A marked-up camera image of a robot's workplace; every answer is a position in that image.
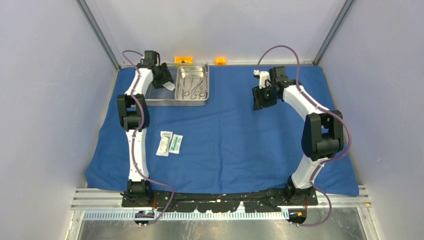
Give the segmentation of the clear plastic packet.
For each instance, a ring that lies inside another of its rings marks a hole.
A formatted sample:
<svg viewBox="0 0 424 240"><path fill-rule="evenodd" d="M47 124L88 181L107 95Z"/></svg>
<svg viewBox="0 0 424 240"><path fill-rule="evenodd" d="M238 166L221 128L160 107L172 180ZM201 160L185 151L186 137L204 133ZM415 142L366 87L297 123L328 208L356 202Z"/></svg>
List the clear plastic packet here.
<svg viewBox="0 0 424 240"><path fill-rule="evenodd" d="M166 82L162 85L165 89L169 90L169 91L174 91L176 88L176 85L173 82Z"/></svg>

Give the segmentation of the wire mesh instrument basket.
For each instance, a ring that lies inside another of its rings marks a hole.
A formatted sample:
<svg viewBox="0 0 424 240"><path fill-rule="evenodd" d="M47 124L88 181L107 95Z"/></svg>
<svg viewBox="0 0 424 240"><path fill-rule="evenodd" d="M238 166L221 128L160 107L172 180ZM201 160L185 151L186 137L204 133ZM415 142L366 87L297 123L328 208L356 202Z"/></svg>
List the wire mesh instrument basket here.
<svg viewBox="0 0 424 240"><path fill-rule="evenodd" d="M197 107L204 106L210 96L210 66L170 64L168 66L174 90L155 89L149 85L145 95L146 104L155 107Z"/></svg>

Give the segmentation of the steel surgical scissors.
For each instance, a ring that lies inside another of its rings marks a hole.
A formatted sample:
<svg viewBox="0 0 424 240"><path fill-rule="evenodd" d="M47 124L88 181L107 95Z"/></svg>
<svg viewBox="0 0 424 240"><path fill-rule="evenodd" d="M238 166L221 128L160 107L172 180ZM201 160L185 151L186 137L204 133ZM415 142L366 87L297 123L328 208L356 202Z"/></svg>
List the steel surgical scissors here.
<svg viewBox="0 0 424 240"><path fill-rule="evenodd" d="M192 92L193 88L193 75L187 75L183 78L183 99L187 99Z"/></svg>

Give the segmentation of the white sterile pouch packet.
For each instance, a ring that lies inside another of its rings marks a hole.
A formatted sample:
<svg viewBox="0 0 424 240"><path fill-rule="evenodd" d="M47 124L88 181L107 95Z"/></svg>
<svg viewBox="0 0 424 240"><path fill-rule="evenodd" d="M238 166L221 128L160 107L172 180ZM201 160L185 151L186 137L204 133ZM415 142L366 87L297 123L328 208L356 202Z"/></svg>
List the white sterile pouch packet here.
<svg viewBox="0 0 424 240"><path fill-rule="evenodd" d="M161 131L160 141L156 151L157 156L167 157L169 155L169 148L172 141L172 131Z"/></svg>

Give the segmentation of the green white small packet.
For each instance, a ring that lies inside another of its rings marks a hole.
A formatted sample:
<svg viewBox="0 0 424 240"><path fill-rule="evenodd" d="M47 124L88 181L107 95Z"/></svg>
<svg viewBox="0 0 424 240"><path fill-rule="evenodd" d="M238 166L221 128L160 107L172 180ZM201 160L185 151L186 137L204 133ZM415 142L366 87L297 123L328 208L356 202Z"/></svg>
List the green white small packet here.
<svg viewBox="0 0 424 240"><path fill-rule="evenodd" d="M179 154L182 144L183 136L178 134L173 134L171 143L169 145L168 152L171 154Z"/></svg>

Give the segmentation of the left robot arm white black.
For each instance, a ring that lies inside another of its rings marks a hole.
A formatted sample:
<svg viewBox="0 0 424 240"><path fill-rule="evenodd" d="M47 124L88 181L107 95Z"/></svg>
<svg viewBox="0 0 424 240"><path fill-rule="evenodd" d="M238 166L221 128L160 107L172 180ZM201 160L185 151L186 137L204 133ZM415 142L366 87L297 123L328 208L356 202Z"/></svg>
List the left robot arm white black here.
<svg viewBox="0 0 424 240"><path fill-rule="evenodd" d="M130 169L126 191L121 193L122 206L148 207L154 200L146 160L146 135L150 114L146 102L149 86L171 79L167 66L161 64L157 51L146 50L134 64L134 79L125 93L117 96L120 125L125 131L129 149Z"/></svg>

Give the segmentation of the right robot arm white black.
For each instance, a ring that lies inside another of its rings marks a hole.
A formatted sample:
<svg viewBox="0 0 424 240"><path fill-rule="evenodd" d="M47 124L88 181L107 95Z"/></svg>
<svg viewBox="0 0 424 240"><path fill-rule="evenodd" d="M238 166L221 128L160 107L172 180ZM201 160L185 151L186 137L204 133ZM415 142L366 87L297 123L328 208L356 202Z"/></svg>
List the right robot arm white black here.
<svg viewBox="0 0 424 240"><path fill-rule="evenodd" d="M316 176L325 162L344 148L344 130L340 122L343 116L338 110L330 111L322 106L296 79L289 79L283 66L268 71L255 69L253 76L259 81L258 86L252 88L253 110L272 107L282 101L304 121L303 156L284 189L287 202L299 205L311 195Z"/></svg>

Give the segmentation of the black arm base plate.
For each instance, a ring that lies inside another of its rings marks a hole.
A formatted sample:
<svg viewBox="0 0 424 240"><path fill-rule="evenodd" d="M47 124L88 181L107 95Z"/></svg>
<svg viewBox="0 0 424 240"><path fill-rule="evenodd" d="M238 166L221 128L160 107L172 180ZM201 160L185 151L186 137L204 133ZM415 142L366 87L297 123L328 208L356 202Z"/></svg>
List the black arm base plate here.
<svg viewBox="0 0 424 240"><path fill-rule="evenodd" d="M121 206L124 208L152 207L158 211L165 210L167 213L193 213L194 211L233 213L244 207L248 213L266 213L278 212L286 206L306 208L318 205L317 194L313 189L310 189L308 193L291 197L288 197L284 188L230 194L175 193L173 196L171 194L170 191L162 190L150 190L141 195L123 192L120 194Z"/></svg>

